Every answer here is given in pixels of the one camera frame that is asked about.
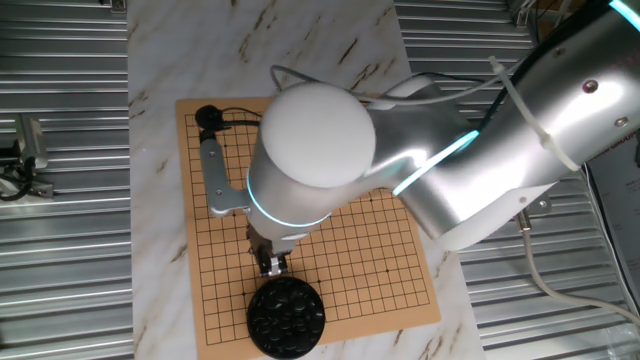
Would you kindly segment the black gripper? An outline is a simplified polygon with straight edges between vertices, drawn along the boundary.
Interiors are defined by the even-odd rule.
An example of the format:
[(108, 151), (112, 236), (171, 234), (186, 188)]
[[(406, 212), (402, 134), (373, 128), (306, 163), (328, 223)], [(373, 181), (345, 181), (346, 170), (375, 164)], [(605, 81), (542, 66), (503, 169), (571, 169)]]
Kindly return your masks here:
[(252, 254), (257, 259), (261, 277), (272, 275), (271, 258), (276, 257), (278, 259), (278, 274), (283, 275), (289, 272), (286, 255), (293, 251), (292, 241), (267, 239), (260, 235), (252, 225), (247, 227), (247, 238), (251, 245)]

